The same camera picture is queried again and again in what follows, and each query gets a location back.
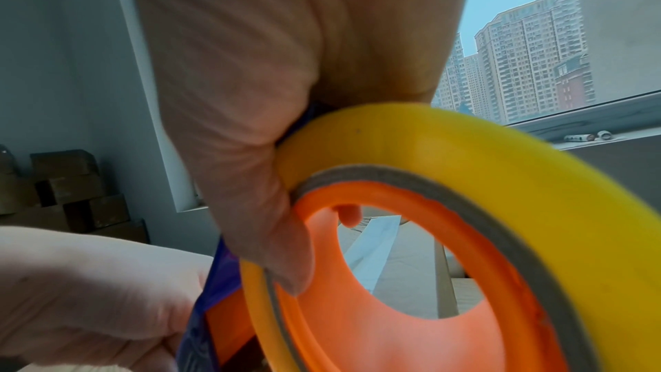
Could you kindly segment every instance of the white wall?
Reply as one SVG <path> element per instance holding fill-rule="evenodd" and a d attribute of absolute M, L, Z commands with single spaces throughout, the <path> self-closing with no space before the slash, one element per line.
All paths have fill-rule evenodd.
<path fill-rule="evenodd" d="M 598 101 L 661 89 L 661 0 L 580 0 Z"/>
<path fill-rule="evenodd" d="M 30 153 L 93 152 L 56 0 L 0 0 L 0 10 L 0 144 L 26 172 Z"/>
<path fill-rule="evenodd" d="M 182 168 L 160 128 L 146 50 L 134 45 L 122 3 L 59 3 L 94 133 L 94 152 L 105 173 L 126 195 L 132 216 L 145 219 L 155 245 L 212 254 L 219 235 L 209 211 L 177 212 L 167 169 Z M 172 184 L 192 190 L 185 175 Z"/>

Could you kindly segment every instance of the hand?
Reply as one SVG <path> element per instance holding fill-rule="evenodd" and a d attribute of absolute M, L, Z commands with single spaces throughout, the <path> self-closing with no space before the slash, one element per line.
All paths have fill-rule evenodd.
<path fill-rule="evenodd" d="M 176 372 L 211 258 L 111 238 L 0 228 L 0 357 Z"/>
<path fill-rule="evenodd" d="M 429 102 L 463 3 L 137 0 L 163 124 L 235 254 L 290 293 L 305 289 L 311 242 L 273 169 L 274 142 L 311 97 Z"/>

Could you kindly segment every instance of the high-rise building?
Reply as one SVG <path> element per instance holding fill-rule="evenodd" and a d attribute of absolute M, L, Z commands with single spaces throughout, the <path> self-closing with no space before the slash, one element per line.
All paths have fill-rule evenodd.
<path fill-rule="evenodd" d="M 445 69 L 441 75 L 439 86 L 432 100 L 432 106 L 442 107 L 451 111 L 469 109 L 473 111 L 473 104 L 470 100 L 468 85 L 466 83 L 466 74 L 464 68 L 463 47 L 461 37 L 457 34 L 454 37 L 452 53 L 445 64 Z"/>
<path fill-rule="evenodd" d="M 556 95 L 560 111 L 573 110 L 596 103 L 587 51 L 561 61 L 553 71 L 556 77 Z"/>
<path fill-rule="evenodd" d="M 466 73 L 468 94 L 473 104 L 473 113 L 480 118 L 495 120 L 496 114 L 484 84 L 484 75 L 478 54 L 464 57 L 463 66 Z"/>
<path fill-rule="evenodd" d="M 475 41 L 500 123 L 557 112 L 554 67 L 587 49 L 579 0 L 537 0 L 502 12 Z"/>

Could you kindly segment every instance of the cardboard box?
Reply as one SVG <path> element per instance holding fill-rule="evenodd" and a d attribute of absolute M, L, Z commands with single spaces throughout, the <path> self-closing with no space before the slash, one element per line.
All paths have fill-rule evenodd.
<path fill-rule="evenodd" d="M 18 225 L 65 231 L 70 233 L 86 233 L 94 229 L 86 203 L 54 205 L 44 208 L 29 208 L 17 214 L 0 217 L 0 225 Z"/>
<path fill-rule="evenodd" d="M 129 220 L 124 195 L 104 196 L 89 201 L 90 213 L 95 228 L 109 227 Z"/>
<path fill-rule="evenodd" d="M 16 160 L 4 145 L 0 145 L 0 174 L 11 173 L 16 173 Z"/>
<path fill-rule="evenodd" d="M 40 207 L 34 183 L 15 174 L 0 174 L 0 215 Z"/>
<path fill-rule="evenodd" d="M 85 150 L 31 154 L 34 175 L 42 178 L 62 178 L 98 174 L 96 159 Z"/>
<path fill-rule="evenodd" d="M 120 238 L 121 240 L 130 240 L 149 244 L 149 235 L 147 234 L 147 229 L 145 228 L 145 224 L 142 220 L 115 224 L 111 227 L 93 231 L 91 234 L 94 234 L 95 236 Z"/>
<path fill-rule="evenodd" d="M 105 195 L 103 182 L 98 174 L 42 180 L 37 182 L 36 190 L 44 207 L 99 198 Z"/>

